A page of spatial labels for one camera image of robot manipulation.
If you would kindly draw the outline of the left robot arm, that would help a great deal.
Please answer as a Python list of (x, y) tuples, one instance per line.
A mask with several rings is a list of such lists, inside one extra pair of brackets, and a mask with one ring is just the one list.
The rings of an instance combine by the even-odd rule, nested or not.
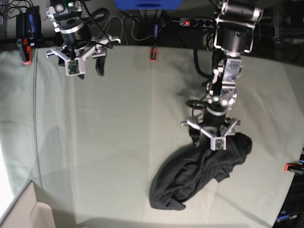
[(254, 30), (262, 16), (263, 9), (252, 4), (217, 1), (211, 74), (201, 71), (198, 50), (193, 51), (195, 68), (207, 79), (205, 95), (186, 101), (192, 111), (200, 111), (182, 122), (189, 128), (194, 146), (198, 147), (201, 137), (205, 136), (211, 150), (225, 150), (227, 137), (234, 135), (235, 127), (241, 123), (227, 114), (237, 101), (237, 79), (243, 69), (241, 56), (252, 51)]

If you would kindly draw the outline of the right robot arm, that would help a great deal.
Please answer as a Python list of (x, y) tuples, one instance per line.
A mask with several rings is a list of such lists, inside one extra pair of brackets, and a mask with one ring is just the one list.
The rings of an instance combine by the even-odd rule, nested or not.
[(66, 76), (81, 79), (86, 74), (86, 60), (92, 57), (97, 74), (103, 76), (107, 50), (115, 42), (121, 43), (119, 37), (107, 34), (99, 25), (110, 18), (109, 10), (99, 8), (89, 12), (84, 0), (52, 0), (46, 13), (63, 40), (60, 46), (51, 47), (46, 56), (56, 56)]

